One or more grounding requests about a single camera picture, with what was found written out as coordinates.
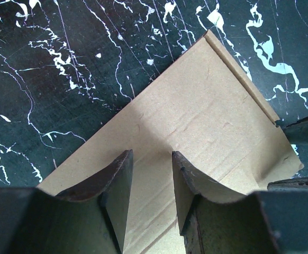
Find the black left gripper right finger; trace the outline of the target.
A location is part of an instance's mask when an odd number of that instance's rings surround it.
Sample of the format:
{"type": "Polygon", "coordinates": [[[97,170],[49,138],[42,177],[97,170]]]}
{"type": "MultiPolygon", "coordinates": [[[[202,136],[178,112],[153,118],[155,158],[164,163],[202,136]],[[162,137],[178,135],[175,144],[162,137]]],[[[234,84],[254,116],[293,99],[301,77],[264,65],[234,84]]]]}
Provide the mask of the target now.
{"type": "Polygon", "coordinates": [[[172,153],[187,253],[308,253],[308,191],[236,192],[172,153]]]}

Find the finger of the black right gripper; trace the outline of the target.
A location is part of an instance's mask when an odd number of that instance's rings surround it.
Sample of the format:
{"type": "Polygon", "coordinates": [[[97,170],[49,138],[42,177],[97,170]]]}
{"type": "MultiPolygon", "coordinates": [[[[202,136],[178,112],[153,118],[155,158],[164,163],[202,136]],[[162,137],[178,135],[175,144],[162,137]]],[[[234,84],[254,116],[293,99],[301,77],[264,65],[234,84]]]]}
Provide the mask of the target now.
{"type": "Polygon", "coordinates": [[[268,191],[308,191],[308,177],[278,180],[267,185],[268,191]]]}
{"type": "Polygon", "coordinates": [[[276,121],[278,135],[275,136],[275,144],[289,146],[290,144],[308,145],[308,116],[289,124],[281,124],[281,120],[276,121]]]}

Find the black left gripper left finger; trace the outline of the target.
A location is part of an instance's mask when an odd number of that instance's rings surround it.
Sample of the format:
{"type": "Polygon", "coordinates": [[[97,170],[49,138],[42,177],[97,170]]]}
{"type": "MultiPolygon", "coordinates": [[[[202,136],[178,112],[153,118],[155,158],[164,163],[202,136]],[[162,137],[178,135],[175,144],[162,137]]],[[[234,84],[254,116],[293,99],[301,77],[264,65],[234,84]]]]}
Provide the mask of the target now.
{"type": "Polygon", "coordinates": [[[122,253],[133,152],[52,196],[0,187],[0,253],[122,253]]]}

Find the brown cardboard box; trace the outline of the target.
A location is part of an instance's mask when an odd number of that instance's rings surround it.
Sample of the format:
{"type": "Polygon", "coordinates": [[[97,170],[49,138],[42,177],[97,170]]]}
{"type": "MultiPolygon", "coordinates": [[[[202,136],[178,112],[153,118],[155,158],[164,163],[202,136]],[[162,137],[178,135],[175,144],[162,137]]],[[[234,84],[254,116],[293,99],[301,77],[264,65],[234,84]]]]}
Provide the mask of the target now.
{"type": "Polygon", "coordinates": [[[133,151],[125,253],[184,253],[171,154],[242,194],[303,168],[279,119],[220,40],[207,31],[69,156],[39,188],[56,195],[133,151]]]}

